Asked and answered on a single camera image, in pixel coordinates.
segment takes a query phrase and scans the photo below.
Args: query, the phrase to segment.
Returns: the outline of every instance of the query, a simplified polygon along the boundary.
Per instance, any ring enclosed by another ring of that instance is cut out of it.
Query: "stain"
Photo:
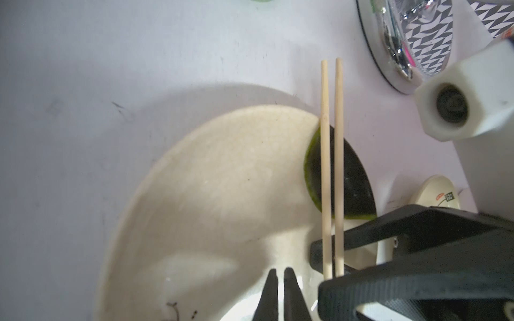
[[[169,320],[165,320],[165,321],[180,321],[180,313],[178,312],[178,307],[177,307],[177,302],[174,302],[174,303],[166,303],[166,305],[168,307],[172,307],[173,310],[175,311],[175,319],[169,319]]]
[[[260,240],[261,238],[260,237],[256,237],[256,238],[251,238],[249,240],[246,240],[245,243],[250,243],[250,242],[254,242],[254,241],[258,241]]]
[[[402,197],[400,197],[400,198],[398,198],[398,199],[393,199],[392,201],[387,202],[387,204],[389,205],[389,204],[391,204],[391,203],[404,201],[405,199],[406,199],[406,197],[405,197],[405,196],[402,196]]]
[[[125,118],[125,121],[129,121],[129,119],[125,116],[125,114],[122,112],[123,109],[125,109],[125,107],[121,106],[120,104],[117,104],[115,103],[114,101],[112,101],[112,104],[116,107],[116,110],[118,111],[118,113],[120,115],[123,116],[123,118]]]
[[[52,116],[53,118],[56,118],[62,113],[62,110],[64,108],[64,102],[60,100],[59,98],[54,98],[52,100],[52,103],[46,108],[45,112]]]

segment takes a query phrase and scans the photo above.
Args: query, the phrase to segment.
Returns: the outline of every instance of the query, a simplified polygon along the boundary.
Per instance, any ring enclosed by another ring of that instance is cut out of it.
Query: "chopstick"
[[[344,118],[343,61],[336,59],[336,127],[334,133],[334,218],[336,277],[344,275]]]
[[[330,121],[328,105],[328,66],[321,62],[321,233],[323,278],[332,278],[332,197],[330,171]]]

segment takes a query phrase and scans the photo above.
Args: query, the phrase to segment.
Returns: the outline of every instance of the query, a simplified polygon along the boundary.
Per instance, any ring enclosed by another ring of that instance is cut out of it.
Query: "white plastic fitting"
[[[467,117],[458,123],[443,119],[437,110],[437,97],[448,86],[466,101]],[[448,67],[419,86],[415,97],[423,129],[439,141],[502,127],[514,113],[514,41],[501,41]]]

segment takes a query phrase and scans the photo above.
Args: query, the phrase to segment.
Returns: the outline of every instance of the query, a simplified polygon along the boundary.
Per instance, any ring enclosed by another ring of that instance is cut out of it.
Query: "black and white geometric pattern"
[[[471,7],[493,37],[499,36],[514,24],[514,5],[473,2]]]
[[[453,38],[453,11],[451,0],[441,0],[431,22],[419,19],[402,23],[403,32],[411,49],[416,66],[428,76],[441,70],[450,54]]]

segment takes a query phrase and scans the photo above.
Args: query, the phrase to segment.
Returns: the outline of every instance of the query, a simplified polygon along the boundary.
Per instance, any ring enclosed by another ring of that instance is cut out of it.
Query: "small label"
[[[453,192],[449,192],[448,194],[446,194],[445,199],[447,202],[451,201],[452,199],[455,199],[455,197],[453,196]]]

